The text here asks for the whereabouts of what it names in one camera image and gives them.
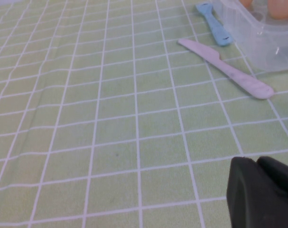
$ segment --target knife handle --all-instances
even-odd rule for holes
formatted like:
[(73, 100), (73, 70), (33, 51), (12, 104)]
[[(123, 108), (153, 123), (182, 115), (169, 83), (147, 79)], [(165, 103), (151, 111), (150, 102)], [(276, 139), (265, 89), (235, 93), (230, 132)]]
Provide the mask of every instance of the knife handle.
[(212, 35), (219, 46), (227, 46), (233, 42), (229, 32), (227, 32), (223, 25), (214, 17), (212, 13), (205, 14)]
[(269, 85), (221, 60), (217, 61), (215, 66), (255, 98), (268, 99), (274, 95), (274, 91)]

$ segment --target brown egg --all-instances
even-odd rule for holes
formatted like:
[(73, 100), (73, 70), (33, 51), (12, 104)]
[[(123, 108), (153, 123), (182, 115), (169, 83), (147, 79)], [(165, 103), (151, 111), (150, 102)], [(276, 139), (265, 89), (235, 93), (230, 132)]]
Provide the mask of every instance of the brown egg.
[(274, 19), (288, 18), (288, 0), (268, 0), (268, 11)]
[(244, 6), (244, 7), (249, 7), (252, 3), (252, 0), (240, 0), (241, 4)]

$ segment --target blue spoon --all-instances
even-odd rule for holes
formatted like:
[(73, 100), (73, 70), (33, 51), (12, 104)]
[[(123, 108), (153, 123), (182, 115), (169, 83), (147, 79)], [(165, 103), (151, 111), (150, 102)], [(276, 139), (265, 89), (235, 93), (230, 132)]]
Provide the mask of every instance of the blue spoon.
[(229, 32), (227, 32), (223, 25), (213, 16), (211, 3), (197, 4), (196, 8), (206, 18), (214, 39), (219, 46), (226, 46), (233, 42)]

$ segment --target white grid line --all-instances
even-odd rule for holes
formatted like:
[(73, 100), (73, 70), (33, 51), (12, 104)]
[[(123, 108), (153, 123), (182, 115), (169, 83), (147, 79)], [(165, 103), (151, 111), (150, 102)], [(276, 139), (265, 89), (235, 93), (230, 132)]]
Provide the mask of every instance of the white grid line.
[[(165, 53), (166, 53), (166, 59), (167, 59), (167, 64), (168, 64), (169, 74), (170, 74), (170, 80), (171, 80), (171, 84), (172, 84), (172, 87), (173, 87), (173, 93), (174, 93), (175, 103), (176, 103), (176, 107), (177, 107), (177, 115), (178, 115), (178, 118), (179, 118), (179, 123), (180, 123), (181, 132), (182, 132), (184, 147), (185, 147), (185, 151), (186, 151), (188, 167), (189, 167), (189, 172), (190, 172), (190, 176), (191, 176), (191, 182), (192, 182), (192, 186), (193, 186), (193, 190), (194, 190), (195, 199), (199, 200), (197, 185), (196, 185), (196, 182), (195, 182), (195, 176), (194, 176), (193, 167), (192, 167), (192, 164), (191, 164), (191, 158), (190, 158), (190, 153), (189, 153), (189, 149), (188, 149), (186, 134), (185, 134), (185, 131), (184, 131), (184, 124), (183, 124), (183, 120), (182, 120), (182, 116), (181, 116), (181, 112), (180, 112), (180, 108), (179, 108), (179, 104), (178, 104), (177, 93), (176, 93), (175, 84), (174, 84), (174, 80), (173, 80), (173, 76), (172, 76), (171, 65), (170, 65), (170, 61), (169, 61), (169, 55), (168, 55), (168, 51), (167, 51), (165, 35), (164, 35), (163, 28), (162, 28), (162, 21), (161, 21), (160, 13), (159, 13), (159, 10), (158, 10), (158, 2), (157, 2), (157, 0), (155, 0), (155, 5), (156, 5), (156, 8), (157, 8), (157, 12), (158, 12), (158, 20), (159, 20), (159, 25), (160, 25), (160, 28), (161, 28), (162, 38), (163, 38), (163, 41), (164, 41), (164, 49), (165, 49)], [(200, 218), (201, 227), (205, 228), (205, 222), (204, 222), (204, 217), (203, 217), (203, 212), (202, 212), (202, 208), (201, 208), (200, 202), (197, 202), (197, 208), (198, 208), (198, 214), (199, 214), (199, 218)]]
[(2, 15), (2, 17), (0, 18), (0, 24), (1, 24), (1, 22), (2, 22), (3, 17), (5, 17), (5, 16), (7, 15), (7, 13), (10, 11), (10, 9), (12, 8), (12, 6), (13, 6), (13, 4), (11, 4), (11, 6), (8, 8), (7, 12), (6, 12), (4, 15)]
[[(91, 146), (86, 146), (82, 147), (82, 149), (90, 149)], [(265, 156), (265, 155), (274, 155), (274, 154), (281, 154), (281, 153), (287, 153), (288, 149), (284, 150), (278, 150), (278, 151), (268, 151), (268, 152), (254, 152), (254, 153), (246, 153), (244, 155), (240, 154), (235, 154), (235, 155), (229, 155), (229, 156), (224, 156), (224, 157), (218, 157), (218, 158), (209, 158), (209, 159), (201, 159), (201, 160), (196, 160), (196, 161), (191, 161), (190, 163), (192, 165), (195, 164), (204, 164), (208, 162), (218, 162), (218, 161), (225, 161), (225, 160), (230, 160), (234, 157), (254, 157), (254, 156)], [(14, 157), (11, 157), (10, 160), (18, 159), (21, 156), (27, 156), (27, 155), (36, 155), (36, 156), (45, 156), (47, 155), (47, 152), (41, 152), (41, 153), (28, 153), (28, 154), (21, 154), (17, 155)], [(101, 174), (90, 174), (90, 179), (94, 178), (100, 178), (100, 177), (110, 177), (110, 176), (115, 176), (115, 175), (120, 175), (120, 174), (128, 174), (128, 173), (137, 173), (138, 171), (153, 171), (153, 170), (159, 170), (159, 169), (169, 169), (169, 168), (174, 168), (174, 167), (181, 167), (181, 166), (187, 166), (189, 165), (189, 162), (181, 162), (181, 163), (174, 163), (174, 164), (168, 164), (168, 165), (161, 165), (161, 166), (151, 166), (151, 167), (146, 167), (146, 168), (140, 168), (138, 169), (131, 169), (131, 170), (124, 170), (124, 171), (116, 171), (116, 172), (106, 172), (106, 173), (101, 173)], [(88, 179), (88, 176), (81, 176), (81, 177), (75, 177), (75, 178), (67, 178), (63, 180), (52, 180), (52, 181), (45, 181), (42, 183), (43, 186), (45, 185), (51, 185), (51, 184), (58, 184), (58, 183), (67, 183), (71, 181), (82, 181)], [(40, 183), (32, 183), (32, 184), (26, 184), (26, 183), (19, 183), (19, 184), (10, 184), (4, 187), (0, 188), (0, 191), (12, 188), (12, 187), (38, 187)]]
[(143, 228), (143, 207), (142, 207), (142, 184), (141, 184), (141, 166), (139, 149), (139, 109), (138, 109), (138, 90), (136, 82), (136, 62), (135, 62), (135, 42), (134, 42), (134, 21), (133, 21), (133, 0), (131, 4), (131, 22), (132, 22), (132, 57), (133, 57), (133, 81), (134, 81), (134, 107), (135, 107), (135, 128), (136, 128), (136, 155), (137, 155), (137, 177), (138, 177), (138, 208), (139, 208), (139, 228)]
[[(238, 49), (239, 52), (241, 53), (242, 58), (243, 58), (243, 60), (244, 60), (244, 62), (245, 62), (245, 64), (246, 64), (247, 68), (249, 69), (251, 75), (252, 75), (254, 78), (257, 78), (256, 74), (254, 74), (254, 72), (253, 72), (251, 66), (249, 65), (247, 59), (245, 58), (245, 56), (244, 56), (242, 50), (239, 48), (239, 46), (238, 46), (237, 44), (235, 44), (235, 46), (237, 47), (237, 49)], [(280, 115), (278, 114), (278, 112), (277, 112), (275, 106), (273, 105), (273, 103), (272, 103), (272, 101), (271, 101), (270, 99), (267, 99), (267, 101), (268, 101), (269, 105), (271, 106), (272, 111), (273, 111), (274, 114), (276, 115), (277, 120), (280, 122), (280, 124), (281, 124), (281, 126), (282, 126), (284, 132), (285, 132), (286, 135), (288, 136), (288, 129), (286, 128), (285, 124), (283, 123), (282, 118), (281, 118)]]
[[(64, 13), (64, 10), (65, 10), (65, 8), (67, 6), (67, 3), (68, 3), (68, 1), (66, 0), (62, 14)], [(82, 22), (84, 21), (85, 11), (83, 13)], [(49, 145), (48, 154), (46, 156), (45, 164), (44, 164), (44, 167), (43, 167), (43, 170), (42, 170), (42, 174), (41, 174), (41, 177), (40, 177), (39, 187), (38, 187), (37, 194), (36, 194), (36, 197), (35, 197), (35, 200), (34, 200), (34, 205), (33, 205), (33, 209), (32, 209), (32, 212), (31, 212), (31, 217), (30, 217), (30, 221), (29, 221), (29, 224), (28, 224), (28, 228), (31, 228), (32, 221), (34, 219), (34, 215), (35, 215), (35, 212), (36, 212), (37, 203), (38, 203), (40, 191), (41, 191), (41, 188), (42, 188), (42, 182), (44, 181), (47, 164), (48, 164), (48, 161), (49, 161), (49, 158), (50, 158), (50, 152), (51, 152), (52, 147), (53, 147), (53, 142), (54, 142), (54, 139), (55, 139), (57, 126), (58, 126), (58, 123), (59, 123), (59, 118), (60, 118), (61, 111), (62, 111), (62, 108), (63, 108), (64, 100), (65, 100), (65, 94), (66, 94), (66, 91), (67, 91), (67, 86), (68, 86), (69, 78), (70, 78), (70, 75), (71, 75), (71, 69), (72, 69), (73, 62), (74, 62), (74, 56), (75, 56), (75, 53), (76, 53), (76, 48), (77, 48), (77, 43), (78, 43), (78, 40), (79, 40), (79, 37), (80, 37), (81, 28), (82, 28), (82, 25), (80, 25), (80, 27), (79, 27), (79, 33), (78, 33), (78, 36), (77, 36), (77, 39), (76, 39), (76, 44), (75, 44), (75, 47), (74, 47), (73, 56), (72, 56), (72, 60), (71, 60), (71, 63), (70, 63), (70, 70), (69, 70), (69, 73), (68, 73), (68, 76), (67, 76), (67, 79), (66, 79), (66, 84), (65, 84), (63, 95), (62, 95), (61, 104), (60, 104), (60, 107), (59, 107), (59, 110), (58, 110), (56, 123), (55, 123), (54, 129), (53, 129), (53, 133), (52, 133), (52, 138), (51, 138), (51, 142), (50, 142), (50, 145)]]
[(88, 204), (89, 204), (89, 194), (90, 194), (90, 186), (91, 186), (91, 174), (93, 169), (93, 158), (94, 158), (94, 145), (96, 140), (96, 131), (97, 131), (97, 119), (98, 119), (98, 112), (100, 106), (100, 98), (101, 98), (101, 90), (102, 90), (102, 73), (103, 73), (103, 64), (105, 59), (105, 48), (106, 48), (106, 38), (107, 38), (107, 26), (108, 26), (108, 17), (109, 17), (109, 6), (110, 0), (108, 0), (107, 5), (107, 12), (106, 12), (106, 23), (105, 23), (105, 30), (104, 30), (104, 41), (103, 41), (103, 53), (102, 53), (102, 60), (101, 60), (101, 71), (100, 71), (100, 80), (98, 85), (98, 95), (97, 95), (97, 102), (96, 102), (96, 109), (95, 109), (95, 117), (94, 117), (94, 127), (93, 127), (93, 137), (92, 137), (92, 148), (90, 153), (90, 161), (89, 161), (89, 169), (88, 169), (88, 177), (87, 177), (87, 186), (86, 186), (86, 194), (84, 200), (84, 212), (83, 212), (83, 222), (82, 228), (86, 227), (86, 217), (88, 213)]
[[(217, 81), (222, 81), (222, 80), (226, 80), (225, 78), (219, 78), (217, 79)], [(207, 84), (210, 83), (211, 81), (203, 81), (200, 83), (194, 83), (194, 84), (187, 84), (187, 85), (180, 85), (180, 86), (175, 86), (175, 88), (182, 88), (182, 87), (189, 87), (189, 86), (195, 86), (195, 85), (202, 85), (202, 84)], [(48, 86), (46, 88), (64, 88), (65, 86), (63, 85), (53, 85), (53, 86)], [(153, 92), (158, 92), (158, 91), (166, 91), (166, 90), (171, 90), (173, 89), (172, 87), (168, 87), (168, 88), (162, 88), (162, 89), (156, 89), (156, 90), (148, 90), (148, 91), (144, 91), (144, 92), (137, 92), (137, 94), (146, 94), (146, 93), (153, 93)], [(40, 90), (36, 90), (35, 92), (41, 92), (44, 91), (44, 89), (40, 89)], [(26, 93), (22, 93), (19, 95), (27, 95), (27, 94), (31, 94), (32, 92), (26, 92)], [(133, 96), (135, 95), (134, 93), (131, 94), (125, 94), (125, 95), (118, 95), (118, 96), (111, 96), (111, 97), (105, 97), (105, 98), (100, 98), (99, 100), (108, 100), (108, 99), (114, 99), (114, 98), (119, 98), (119, 97), (126, 97), (126, 96)], [(16, 94), (13, 95), (6, 95), (3, 96), (4, 97), (12, 97), (12, 96), (16, 96)], [(233, 98), (233, 99), (228, 99), (228, 100), (222, 100), (223, 103), (227, 103), (227, 102), (231, 102), (231, 101), (236, 101), (236, 100), (241, 100), (241, 99), (248, 99), (251, 98), (250, 96), (241, 96), (241, 97), (237, 97), (237, 98)], [(89, 102), (95, 102), (98, 99), (92, 99), (92, 100), (83, 100), (83, 101), (78, 101), (78, 102), (73, 102), (73, 103), (65, 103), (63, 104), (63, 106), (70, 106), (70, 105), (75, 105), (75, 104), (83, 104), (83, 103), (89, 103)], [(220, 101), (213, 101), (213, 102), (208, 102), (208, 103), (202, 103), (202, 104), (193, 104), (193, 105), (186, 105), (186, 106), (182, 106), (179, 109), (186, 109), (186, 108), (193, 108), (193, 107), (199, 107), (199, 106), (205, 106), (205, 105), (211, 105), (211, 104), (219, 104)], [(58, 107), (60, 106), (59, 104), (44, 104), (44, 105), (39, 105), (36, 108), (31, 108), (31, 109), (27, 109), (26, 111), (34, 111), (36, 109), (39, 108), (44, 108), (44, 107)], [(168, 111), (175, 111), (177, 110), (176, 108), (169, 108), (169, 109), (162, 109), (162, 110), (155, 110), (155, 111), (149, 111), (149, 112), (142, 112), (139, 113), (138, 115), (146, 115), (146, 114), (155, 114), (155, 113), (161, 113), (161, 112), (168, 112)], [(12, 115), (12, 114), (19, 114), (24, 112), (25, 110), (21, 110), (21, 111), (14, 111), (14, 112), (10, 112), (10, 113), (2, 113), (0, 114), (0, 116), (6, 116), (6, 115)], [(108, 118), (100, 118), (97, 121), (105, 121), (105, 120), (116, 120), (116, 119), (121, 119), (121, 118), (126, 118), (126, 117), (135, 117), (135, 114), (130, 114), (130, 115), (122, 115), (122, 116), (115, 116), (115, 117), (108, 117)], [(278, 120), (278, 119), (266, 119), (266, 120), (261, 120), (261, 121), (256, 121), (255, 123), (266, 123), (266, 122), (271, 122), (274, 120)], [(59, 125), (58, 127), (65, 127), (65, 126), (71, 126), (71, 125), (77, 125), (77, 124), (83, 124), (83, 123), (94, 123), (94, 121), (83, 121), (83, 122), (74, 122), (74, 123), (70, 123), (70, 124), (63, 124), (63, 125)], [(232, 123), (232, 126), (236, 126), (236, 125), (240, 125), (239, 123)], [(32, 129), (40, 129), (40, 128), (46, 128), (46, 127), (52, 127), (52, 126), (38, 126), (38, 127), (33, 127), (33, 128), (29, 128), (29, 130)]]
[[(182, 14), (182, 15), (175, 15), (175, 16), (170, 16), (170, 17), (165, 17), (165, 18), (162, 18), (162, 20), (167, 20), (167, 19), (173, 19), (173, 18), (178, 18), (178, 17), (182, 17), (182, 16), (187, 16), (189, 15), (189, 13), (186, 13), (186, 14)], [(111, 19), (117, 19), (117, 18), (122, 18), (122, 17), (130, 17), (131, 15), (124, 15), (124, 16), (119, 16), (119, 17), (115, 17), (115, 18), (111, 18)], [(57, 21), (57, 20), (60, 20), (60, 18), (56, 18), (56, 19), (52, 19), (50, 21), (44, 21), (44, 23), (47, 23), (47, 22), (52, 22), (52, 21)], [(106, 19), (101, 19), (101, 20), (93, 20), (93, 21), (87, 21), (87, 22), (84, 22), (84, 24), (92, 24), (94, 22), (102, 22), (102, 21), (105, 21)], [(134, 23), (135, 25), (139, 25), (139, 24), (144, 24), (144, 23), (147, 23), (147, 22), (152, 22), (152, 21), (158, 21), (158, 19), (151, 19), (151, 20), (146, 20), (146, 21), (143, 21), (143, 22), (136, 22)], [(196, 23), (193, 23), (193, 22), (190, 22), (191, 24), (203, 24), (203, 22), (196, 22)], [(33, 26), (33, 25), (36, 25), (37, 23), (33, 23), (33, 24), (28, 24), (28, 25), (22, 25), (20, 26), (19, 28), (22, 28), (22, 27), (28, 27), (28, 26)], [(76, 24), (70, 24), (70, 25), (67, 25), (67, 26), (64, 26), (64, 25), (60, 25), (59, 28), (68, 28), (68, 27), (73, 27), (73, 26), (78, 26), (80, 25), (80, 23), (76, 23)], [(123, 28), (123, 27), (129, 27), (129, 26), (132, 26), (132, 24), (126, 24), (126, 25), (119, 25), (119, 26), (115, 26), (115, 27), (110, 27), (108, 28), (108, 30), (111, 30), (111, 29), (117, 29), (117, 28)], [(164, 30), (166, 29), (174, 29), (174, 28), (178, 28), (178, 27), (184, 27), (184, 26), (189, 26), (189, 24), (187, 25), (179, 25), (179, 26), (172, 26), (172, 27), (167, 27), (167, 28), (164, 28)], [(53, 28), (44, 28), (44, 29), (40, 29), (40, 30), (37, 30), (37, 32), (43, 32), (43, 31), (48, 31), (48, 30), (52, 30), (54, 29), (55, 27)], [(4, 31), (4, 30), (10, 30), (12, 28), (3, 28), (3, 29), (0, 29), (0, 31)], [(92, 33), (92, 32), (98, 32), (98, 31), (103, 31), (104, 29), (95, 29), (95, 30), (91, 30), (91, 31), (81, 31), (81, 33)], [(11, 37), (18, 37), (18, 36), (24, 36), (24, 35), (28, 35), (28, 34), (31, 34), (31, 32), (25, 32), (25, 33), (19, 33), (19, 34), (16, 34), (16, 35), (11, 35)], [(77, 32), (74, 32), (74, 33), (70, 33), (70, 34), (66, 34), (66, 35), (62, 35), (62, 36), (58, 36), (58, 35), (55, 35), (55, 37), (65, 37), (65, 36), (71, 36), (71, 35), (76, 35)]]
[[(181, 1), (182, 1), (182, 3), (183, 3), (184, 9), (185, 9), (185, 11), (186, 11), (186, 6), (185, 6), (185, 4), (184, 4), (184, 0), (181, 0)], [(198, 39), (197, 39), (197, 34), (195, 33), (195, 29), (194, 29), (193, 25), (191, 24), (191, 20), (190, 20), (189, 15), (187, 15), (187, 17), (188, 17), (188, 20), (189, 20), (189, 23), (190, 23), (192, 32), (193, 32), (193, 34), (194, 34), (194, 36), (195, 36), (195, 39), (198, 40)], [(232, 126), (230, 117), (229, 117), (229, 115), (228, 115), (228, 113), (227, 113), (227, 111), (226, 111), (226, 109), (225, 109), (224, 104), (223, 104), (222, 98), (221, 98), (221, 96), (220, 96), (219, 90), (218, 90), (218, 88), (217, 88), (217, 86), (216, 86), (216, 83), (215, 83), (215, 80), (214, 80), (214, 76), (212, 75), (211, 70), (210, 70), (209, 65), (208, 65), (208, 63), (207, 63), (206, 60), (204, 60), (204, 63), (205, 63), (205, 65), (206, 65), (206, 67), (207, 67), (208, 74), (209, 74), (209, 76), (210, 76), (210, 78), (211, 78), (211, 80), (212, 80), (215, 93), (216, 93), (216, 95), (217, 95), (217, 97), (218, 97), (218, 100), (220, 101), (221, 108), (222, 108), (222, 110), (223, 110), (223, 112), (224, 112), (224, 115), (225, 115), (225, 117), (226, 117), (227, 123), (228, 123), (228, 125), (229, 125), (229, 127), (230, 127), (230, 131), (231, 131), (231, 133), (232, 133), (232, 135), (233, 135), (234, 141), (235, 141), (235, 143), (236, 143), (236, 145), (237, 145), (237, 147), (238, 147), (238, 149), (239, 149), (240, 154), (243, 154), (243, 149), (242, 149), (242, 147), (241, 147), (241, 144), (240, 144), (240, 142), (239, 142), (239, 139), (238, 139), (237, 136), (236, 136), (236, 133), (235, 133), (234, 128), (233, 128), (233, 126)]]
[[(173, 111), (175, 109), (168, 109), (168, 110), (161, 110), (161, 112), (167, 112), (167, 111)], [(126, 118), (126, 117), (134, 117), (135, 115), (127, 115), (127, 116), (118, 116), (118, 117), (113, 117), (113, 118), (106, 118), (106, 119), (99, 119), (98, 121), (105, 121), (105, 120), (110, 120), (110, 119), (121, 119), (121, 118)], [(233, 123), (232, 126), (242, 126), (242, 125), (249, 125), (249, 124), (261, 124), (261, 123), (270, 123), (270, 122), (275, 122), (278, 121), (278, 119), (268, 119), (268, 120), (261, 120), (261, 121), (251, 121), (251, 122), (243, 122), (243, 123)], [(63, 126), (72, 126), (72, 125), (77, 125), (77, 124), (83, 124), (83, 123), (94, 123), (94, 121), (84, 121), (84, 122), (77, 122), (77, 123), (70, 123), (70, 124), (65, 124), (65, 125), (60, 125), (58, 126), (63, 127)], [(209, 128), (200, 128), (200, 129), (195, 129), (195, 130), (188, 130), (185, 131), (185, 133), (194, 133), (194, 132), (203, 132), (203, 131), (209, 131), (209, 130), (217, 130), (217, 129), (223, 129), (223, 128), (229, 128), (229, 125), (221, 125), (221, 126), (217, 126), (217, 127), (209, 127)], [(46, 129), (46, 128), (54, 128), (54, 126), (38, 126), (38, 127), (31, 127), (27, 130), (20, 130), (18, 132), (14, 132), (14, 133), (4, 133), (4, 134), (0, 134), (0, 137), (3, 136), (11, 136), (11, 135), (15, 135), (18, 133), (26, 133), (29, 132), (30, 130), (34, 130), (34, 129)], [(169, 136), (176, 136), (176, 135), (181, 135), (182, 133), (171, 133), (171, 134), (163, 134), (163, 135), (153, 135), (153, 136), (147, 136), (147, 137), (142, 137), (139, 140), (146, 140), (146, 139), (153, 139), (153, 138), (163, 138), (163, 137), (169, 137)], [(114, 144), (120, 144), (120, 143), (129, 143), (129, 142), (135, 142), (135, 139), (130, 139), (130, 140), (124, 140), (124, 141), (115, 141), (115, 142), (107, 142), (107, 143), (101, 143), (101, 144), (96, 144), (95, 146), (106, 146), (106, 145), (114, 145)], [(79, 147), (75, 147), (72, 148), (72, 150), (76, 150), (79, 149)]]
[[(174, 203), (149, 205), (149, 206), (143, 206), (143, 209), (148, 210), (148, 209), (166, 208), (166, 207), (174, 207), (174, 206), (183, 206), (183, 205), (204, 203), (204, 202), (213, 202), (213, 201), (219, 201), (219, 200), (226, 200), (226, 197), (222, 196), (222, 197), (217, 197), (217, 198), (207, 198), (207, 199), (200, 199), (200, 200), (190, 200), (190, 201), (182, 201), (182, 202), (174, 202)], [(87, 214), (87, 218), (97, 217), (97, 216), (105, 216), (105, 215), (113, 215), (113, 214), (119, 214), (119, 213), (135, 212), (138, 210), (139, 210), (138, 207), (134, 207), (134, 208), (128, 208), (128, 209), (118, 209), (118, 210), (112, 210), (112, 211), (96, 212), (96, 213)], [(83, 217), (83, 215), (75, 215), (75, 216), (69, 216), (69, 217), (58, 217), (58, 218), (48, 218), (48, 219), (44, 219), (44, 220), (35, 220), (35, 221), (33, 221), (33, 224), (40, 224), (40, 223), (45, 223), (45, 222), (56, 222), (56, 221), (67, 221), (67, 220), (81, 219), (82, 217)], [(27, 223), (28, 222), (0, 223), (0, 226), (16, 227), (16, 226), (27, 225)]]
[[(27, 9), (29, 8), (29, 5), (30, 5), (31, 2), (32, 2), (32, 0), (30, 0), (30, 2), (28, 3), (26, 10), (23, 11), (23, 14), (22, 14), (22, 15), (20, 16), (20, 18), (19, 18), (19, 21), (20, 21), (20, 19), (23, 17), (23, 15), (24, 15), (24, 13), (27, 11)], [(46, 8), (47, 8), (47, 5), (48, 5), (48, 2), (46, 3), (46, 6), (45, 6), (45, 8), (44, 8), (44, 11), (43, 11), (42, 14), (40, 15), (40, 18), (39, 18), (39, 19), (41, 19), (41, 18), (43, 17), (43, 13), (45, 12), (45, 10), (46, 10)], [(28, 41), (29, 41), (29, 40), (31, 39), (31, 37), (33, 36), (35, 29), (36, 29), (36, 27), (33, 29), (32, 34), (31, 34), (31, 36), (29, 37)], [(20, 57), (19, 57), (16, 65), (15, 65), (15, 68), (16, 68), (16, 66), (18, 65), (18, 63), (19, 63), (19, 61), (20, 61), (20, 59), (21, 59), (24, 51), (26, 50), (27, 46), (28, 46), (28, 44), (25, 45), (25, 47), (24, 47), (24, 49), (23, 49), (23, 51), (22, 51), (22, 54), (20, 55)], [(13, 70), (12, 70), (12, 71), (10, 72), (10, 74), (9, 74), (9, 80), (10, 80), (10, 78), (11, 78), (12, 72), (13, 72)], [(4, 93), (4, 91), (5, 91), (6, 87), (8, 86), (8, 84), (9, 84), (9, 82), (7, 82), (6, 85), (5, 85), (5, 87), (3, 88), (3, 90), (2, 90), (2, 92), (1, 92), (1, 94), (0, 94), (0, 99), (1, 99), (1, 97), (2, 97), (2, 95), (3, 95), (3, 93)], [(34, 89), (33, 89), (33, 91), (32, 91), (32, 94), (30, 95), (30, 98), (29, 98), (29, 100), (28, 100), (26, 109), (24, 110), (23, 116), (22, 116), (22, 118), (21, 118), (21, 120), (20, 120), (18, 129), (17, 129), (17, 132), (20, 130), (20, 128), (21, 128), (21, 126), (22, 126), (22, 122), (23, 122), (23, 119), (24, 119), (25, 116), (26, 116), (26, 113), (27, 113), (26, 110), (27, 110), (27, 108), (28, 108), (28, 106), (29, 106), (29, 104), (30, 104), (31, 96), (32, 96), (33, 93), (34, 93), (35, 87), (34, 87)], [(0, 171), (0, 180), (1, 180), (1, 178), (2, 178), (2, 175), (3, 175), (4, 171), (5, 171), (6, 165), (7, 165), (7, 163), (8, 163), (8, 158), (9, 158), (10, 155), (11, 155), (11, 152), (12, 152), (12, 150), (13, 150), (13, 146), (14, 146), (15, 141), (16, 141), (16, 139), (17, 139), (17, 135), (18, 135), (17, 132), (16, 132), (15, 135), (14, 135), (14, 138), (13, 138), (13, 141), (12, 141), (12, 143), (11, 143), (11, 146), (10, 146), (10, 149), (9, 149), (9, 152), (8, 152), (8, 155), (7, 155), (7, 158), (6, 158), (6, 160), (5, 160), (5, 162), (4, 162), (3, 166), (2, 166), (2, 169), (1, 169), (1, 171)]]

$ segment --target green checkered tablecloth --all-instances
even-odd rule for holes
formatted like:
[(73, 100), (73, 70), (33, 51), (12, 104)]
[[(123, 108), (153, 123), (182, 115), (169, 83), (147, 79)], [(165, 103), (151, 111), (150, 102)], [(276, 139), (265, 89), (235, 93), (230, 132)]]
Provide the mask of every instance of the green checkered tablecloth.
[[(0, 228), (228, 228), (231, 158), (288, 164), (288, 71), (217, 47), (195, 3), (0, 6)], [(179, 38), (276, 94), (253, 99)]]

